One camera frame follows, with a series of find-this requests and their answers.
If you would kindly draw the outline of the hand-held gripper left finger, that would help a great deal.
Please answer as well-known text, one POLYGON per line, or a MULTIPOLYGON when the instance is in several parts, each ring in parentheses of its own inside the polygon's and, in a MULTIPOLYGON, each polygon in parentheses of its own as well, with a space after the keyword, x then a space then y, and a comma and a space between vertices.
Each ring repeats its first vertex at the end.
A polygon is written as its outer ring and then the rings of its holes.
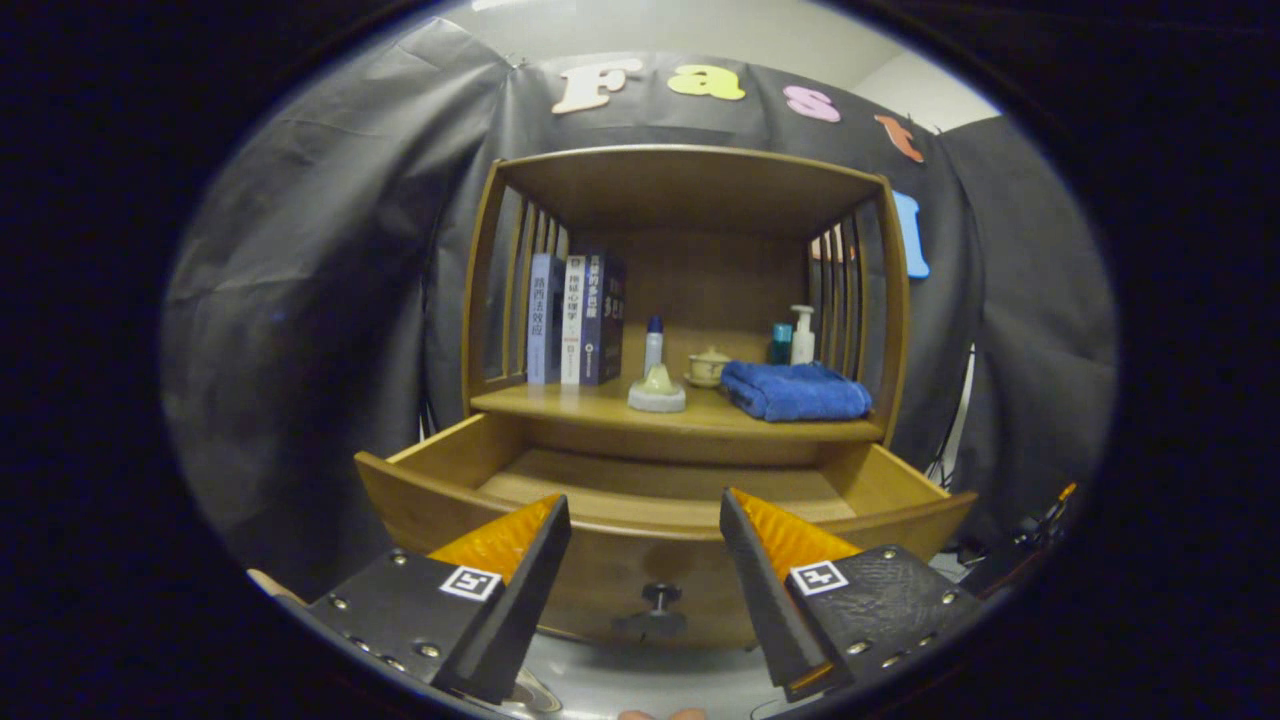
POLYGON ((390 670, 498 705, 515 688, 572 534, 549 495, 430 553, 393 550, 308 606, 390 670))

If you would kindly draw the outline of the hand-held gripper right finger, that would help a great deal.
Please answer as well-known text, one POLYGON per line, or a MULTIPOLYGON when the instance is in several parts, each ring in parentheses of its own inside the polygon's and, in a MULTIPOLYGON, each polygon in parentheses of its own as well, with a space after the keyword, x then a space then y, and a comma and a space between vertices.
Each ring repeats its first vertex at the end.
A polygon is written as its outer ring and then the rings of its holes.
POLYGON ((900 544, 861 548, 736 488, 719 530, 787 701, 860 698, 933 661, 984 607, 900 544))

